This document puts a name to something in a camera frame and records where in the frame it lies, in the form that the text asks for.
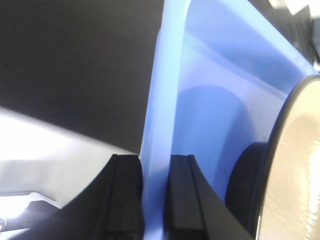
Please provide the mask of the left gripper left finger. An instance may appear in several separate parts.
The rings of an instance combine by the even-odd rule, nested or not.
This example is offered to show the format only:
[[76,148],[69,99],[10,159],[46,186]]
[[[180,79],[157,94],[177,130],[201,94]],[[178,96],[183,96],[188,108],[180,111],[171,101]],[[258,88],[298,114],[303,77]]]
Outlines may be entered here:
[[15,240],[141,240],[143,173],[137,155],[111,156],[72,201]]

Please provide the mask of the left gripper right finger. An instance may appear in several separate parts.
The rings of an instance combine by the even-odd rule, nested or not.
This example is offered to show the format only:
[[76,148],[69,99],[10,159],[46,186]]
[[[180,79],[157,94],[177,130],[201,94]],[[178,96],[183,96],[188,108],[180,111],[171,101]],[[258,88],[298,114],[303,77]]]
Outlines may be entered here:
[[172,155],[165,198],[166,240],[250,240],[203,175],[194,155]]

